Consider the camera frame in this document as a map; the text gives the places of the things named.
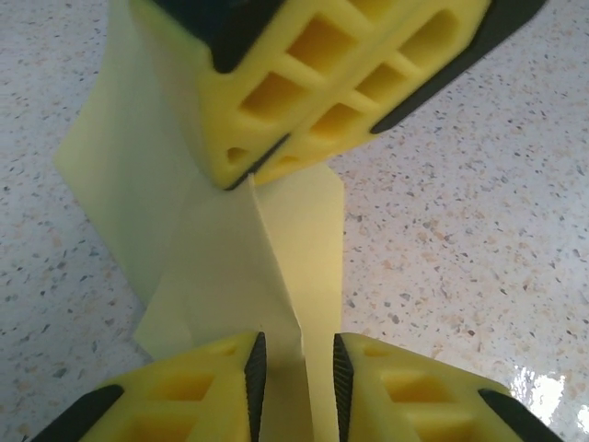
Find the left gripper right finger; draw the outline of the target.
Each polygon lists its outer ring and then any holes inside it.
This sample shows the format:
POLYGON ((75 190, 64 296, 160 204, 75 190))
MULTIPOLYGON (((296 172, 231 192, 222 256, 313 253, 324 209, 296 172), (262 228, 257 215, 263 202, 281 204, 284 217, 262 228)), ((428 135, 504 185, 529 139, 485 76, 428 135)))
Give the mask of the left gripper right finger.
POLYGON ((333 340, 341 441, 557 441, 502 384, 351 332, 333 340))

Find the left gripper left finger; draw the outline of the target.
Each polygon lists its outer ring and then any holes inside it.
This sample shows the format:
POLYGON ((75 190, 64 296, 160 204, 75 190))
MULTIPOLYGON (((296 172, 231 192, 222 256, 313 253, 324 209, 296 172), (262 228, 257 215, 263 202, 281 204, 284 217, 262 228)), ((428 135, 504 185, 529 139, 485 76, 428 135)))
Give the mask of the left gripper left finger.
POLYGON ((113 378, 77 399, 38 441, 257 441, 265 335, 239 333, 113 378))

